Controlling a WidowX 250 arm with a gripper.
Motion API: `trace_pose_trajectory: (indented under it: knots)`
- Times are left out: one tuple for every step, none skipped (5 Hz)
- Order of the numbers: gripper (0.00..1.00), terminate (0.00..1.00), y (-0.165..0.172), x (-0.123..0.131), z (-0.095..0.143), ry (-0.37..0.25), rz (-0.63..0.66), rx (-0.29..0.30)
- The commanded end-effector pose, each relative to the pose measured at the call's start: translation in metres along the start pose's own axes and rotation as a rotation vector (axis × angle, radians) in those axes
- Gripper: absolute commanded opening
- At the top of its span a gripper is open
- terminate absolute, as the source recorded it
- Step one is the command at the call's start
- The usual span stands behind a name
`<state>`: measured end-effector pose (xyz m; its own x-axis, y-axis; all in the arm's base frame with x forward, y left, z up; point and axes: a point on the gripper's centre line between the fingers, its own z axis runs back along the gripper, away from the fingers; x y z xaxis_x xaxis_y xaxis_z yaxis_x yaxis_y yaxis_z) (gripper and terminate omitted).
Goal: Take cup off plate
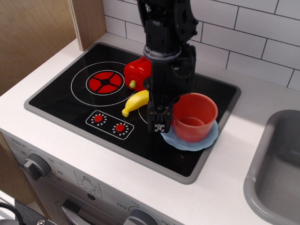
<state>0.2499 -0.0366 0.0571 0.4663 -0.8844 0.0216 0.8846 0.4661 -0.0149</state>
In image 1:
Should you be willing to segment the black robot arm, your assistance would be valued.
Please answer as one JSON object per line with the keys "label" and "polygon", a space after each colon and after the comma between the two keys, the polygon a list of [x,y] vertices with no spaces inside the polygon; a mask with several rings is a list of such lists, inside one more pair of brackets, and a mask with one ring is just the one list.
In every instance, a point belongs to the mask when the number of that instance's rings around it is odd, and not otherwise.
{"label": "black robot arm", "polygon": [[196,50],[188,41],[197,35],[198,21],[188,0],[139,0],[146,34],[144,56],[151,76],[143,85],[149,91],[147,125],[151,133],[169,132],[173,105],[192,91]]}

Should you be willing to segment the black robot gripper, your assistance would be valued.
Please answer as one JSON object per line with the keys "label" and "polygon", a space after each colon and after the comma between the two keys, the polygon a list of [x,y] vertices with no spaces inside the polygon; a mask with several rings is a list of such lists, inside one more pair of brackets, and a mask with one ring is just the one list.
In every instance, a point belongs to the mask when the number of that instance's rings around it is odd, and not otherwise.
{"label": "black robot gripper", "polygon": [[145,47],[144,55],[151,61],[151,103],[147,105],[147,128],[150,133],[159,133],[157,115],[162,114],[161,133],[168,133],[173,121],[173,110],[168,109],[177,98],[189,93],[194,85],[195,47],[185,44],[169,54]]}

